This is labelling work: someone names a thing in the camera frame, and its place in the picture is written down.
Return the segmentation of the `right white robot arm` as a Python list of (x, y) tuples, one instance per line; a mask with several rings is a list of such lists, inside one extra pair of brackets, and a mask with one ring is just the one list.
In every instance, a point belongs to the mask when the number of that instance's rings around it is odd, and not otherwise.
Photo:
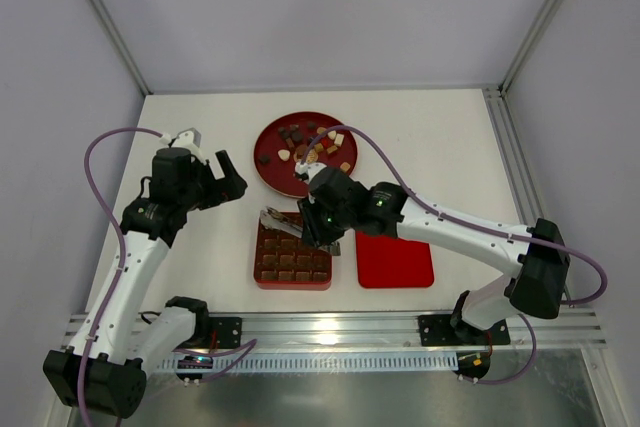
[(328, 246), (353, 230), (444, 248), (499, 271), (496, 280), (459, 296), (449, 324), (462, 343), (483, 339), (495, 324), (518, 314), (557, 318), (570, 261), (554, 223), (540, 219), (533, 227), (499, 226), (447, 213), (398, 184), (367, 188), (322, 163), (297, 165), (294, 176), (308, 187), (298, 209), (302, 240), (309, 246)]

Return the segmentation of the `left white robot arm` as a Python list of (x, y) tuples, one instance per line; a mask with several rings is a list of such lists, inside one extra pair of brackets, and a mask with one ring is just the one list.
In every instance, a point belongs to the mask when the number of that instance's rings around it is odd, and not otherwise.
[(93, 411), (117, 419), (139, 407), (157, 365), (179, 347), (196, 346), (211, 335), (206, 302), (175, 296), (141, 334), (133, 332), (157, 270), (192, 211), (240, 199), (246, 181), (226, 151), (208, 161), (186, 147), (158, 150), (151, 173), (117, 225), (118, 248), (109, 273), (82, 327), (62, 350), (50, 351), (43, 371), (60, 401), (79, 410), (85, 423)]

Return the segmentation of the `metal tongs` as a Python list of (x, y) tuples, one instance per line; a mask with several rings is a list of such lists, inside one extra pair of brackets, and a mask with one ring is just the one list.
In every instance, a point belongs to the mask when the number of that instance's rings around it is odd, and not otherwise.
[[(260, 224), (268, 230), (281, 231), (298, 239), (303, 237), (303, 227), (301, 225), (298, 225), (291, 218), (272, 207), (264, 207), (260, 211), (259, 220)], [(341, 248), (338, 242), (315, 246), (315, 249), (326, 252), (333, 257), (341, 255)]]

